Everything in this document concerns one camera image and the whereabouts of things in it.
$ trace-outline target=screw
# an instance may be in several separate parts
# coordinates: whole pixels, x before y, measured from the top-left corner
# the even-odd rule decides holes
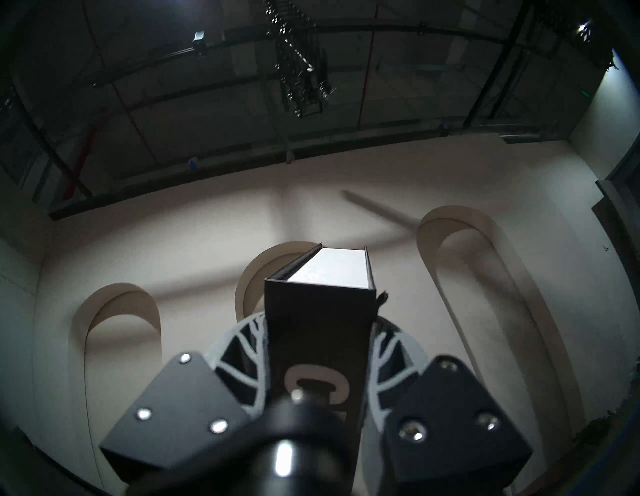
[[[229,424],[225,419],[216,419],[209,424],[209,430],[214,434],[222,434],[228,427]]]
[[[138,408],[136,417],[138,420],[149,420],[151,418],[151,410],[148,408]]]
[[[427,438],[427,428],[417,420],[408,420],[400,428],[399,435],[405,441],[421,443]]]
[[[500,419],[489,412],[478,413],[476,424],[486,431],[496,431],[500,428]]]
[[[450,360],[442,360],[440,367],[449,372],[456,372],[458,370],[458,366]]]
[[[302,389],[294,389],[291,392],[291,401],[293,401],[296,404],[300,403],[304,397],[305,397],[305,394],[302,391]]]

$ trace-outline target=light fixture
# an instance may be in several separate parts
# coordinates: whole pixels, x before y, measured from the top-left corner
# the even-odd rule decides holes
[[[292,101],[296,117],[321,113],[334,88],[327,81],[326,53],[320,48],[316,24],[290,0],[264,0],[264,6],[275,42],[284,109],[288,111]]]
[[[591,38],[590,24],[591,24],[591,19],[589,19],[586,22],[583,22],[580,26],[578,26],[578,29],[576,30],[576,33],[578,34],[578,37],[583,42],[588,42],[589,39]]]

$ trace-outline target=bolt head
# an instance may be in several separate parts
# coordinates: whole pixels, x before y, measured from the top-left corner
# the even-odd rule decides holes
[[[476,424],[482,427],[485,431],[496,431],[502,425],[502,422],[498,417],[490,412],[478,413],[476,417]]]
[[[209,430],[214,434],[222,434],[229,428],[229,424],[225,419],[216,419],[209,424]]]
[[[442,360],[440,362],[440,367],[445,369],[446,371],[449,371],[449,372],[457,372],[458,371],[458,366],[454,362],[452,362],[450,360]]]
[[[138,420],[149,420],[151,418],[151,410],[148,408],[138,408],[136,418]]]
[[[399,436],[411,443],[422,443],[427,438],[427,428],[419,420],[408,420],[400,427]]]

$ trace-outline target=red pipe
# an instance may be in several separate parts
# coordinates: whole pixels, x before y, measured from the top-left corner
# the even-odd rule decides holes
[[[373,16],[374,19],[378,18],[379,9],[380,9],[380,4],[376,3],[376,13]],[[358,124],[356,125],[356,131],[360,129],[360,119],[362,118],[362,108],[364,107],[364,97],[367,94],[367,82],[369,80],[369,67],[371,67],[371,54],[373,53],[373,40],[375,36],[376,36],[376,32],[371,31],[371,43],[369,44],[369,58],[367,59],[367,72],[364,75],[364,85],[362,86],[362,100],[360,101],[360,112],[358,114]]]
[[[100,117],[98,117],[96,122],[92,124],[92,126],[89,128],[89,132],[84,137],[84,145],[82,147],[82,150],[80,150],[80,154],[76,159],[76,164],[72,169],[76,177],[80,177],[80,173],[82,172],[82,169],[84,167],[84,162],[86,161],[86,158],[89,156],[89,153],[91,153],[91,146],[93,145],[93,139],[95,138],[95,133],[98,131],[98,128],[100,127],[100,124],[102,123],[102,119],[104,118],[104,115],[106,114],[106,112],[107,112],[107,107],[102,107],[100,109]],[[69,200],[70,198],[73,198],[75,192],[76,192],[76,184],[72,181],[69,181],[67,190],[65,191],[65,194],[62,195],[62,199]]]

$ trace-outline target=ceiling beam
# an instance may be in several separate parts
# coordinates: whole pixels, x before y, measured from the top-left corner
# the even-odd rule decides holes
[[[449,28],[437,28],[434,26],[428,26],[424,22],[416,24],[407,24],[405,22],[398,22],[393,19],[327,19],[318,23],[314,31],[318,34],[332,34],[332,33],[372,33],[377,31],[385,32],[403,32],[403,33],[416,33],[423,35],[426,33],[442,36],[460,36],[467,40],[479,40],[496,44],[506,44],[509,42],[509,38],[496,38],[495,36],[483,35],[476,33],[475,31],[469,31],[467,29],[449,29]],[[235,45],[241,45],[245,43],[253,43],[271,39],[271,35],[268,31],[268,26],[248,26],[245,28],[234,28],[224,31],[225,39],[221,42],[207,43],[206,51],[211,52],[218,49],[229,48]],[[526,48],[537,55],[548,58],[549,55],[535,47],[518,44],[513,42],[513,46],[520,46]],[[187,56],[194,56],[195,49],[190,47],[177,52],[171,52],[153,59],[140,60],[128,65],[120,65],[110,68],[108,70],[102,70],[97,74],[84,78],[73,85],[72,88],[66,88],[64,91],[77,90],[86,86],[94,86],[99,88],[106,84],[114,83],[115,81],[135,74],[145,68],[158,67],[164,63],[177,60]]]
[[[489,74],[489,77],[486,78],[486,81],[484,82],[484,86],[482,87],[478,95],[478,98],[476,99],[473,106],[471,107],[471,110],[469,111],[469,114],[467,115],[467,118],[465,119],[462,125],[463,127],[469,127],[473,122],[473,119],[476,117],[477,113],[479,112],[480,106],[482,105],[482,102],[484,101],[486,94],[489,92],[489,90],[493,86],[496,78],[498,77],[498,74],[500,74],[500,71],[504,66],[504,63],[507,62],[507,58],[511,54],[511,50],[513,50],[513,47],[516,45],[516,41],[518,40],[518,36],[520,34],[522,26],[524,25],[525,20],[527,19],[527,15],[529,14],[530,9],[531,9],[531,0],[524,0],[522,2],[522,6],[520,7],[520,11],[518,12],[518,16],[516,17],[516,20],[513,23],[511,32],[509,33],[509,36],[504,46],[502,47],[502,51],[500,52],[500,55],[498,55],[498,58],[495,61],[495,65],[493,66],[493,69]]]

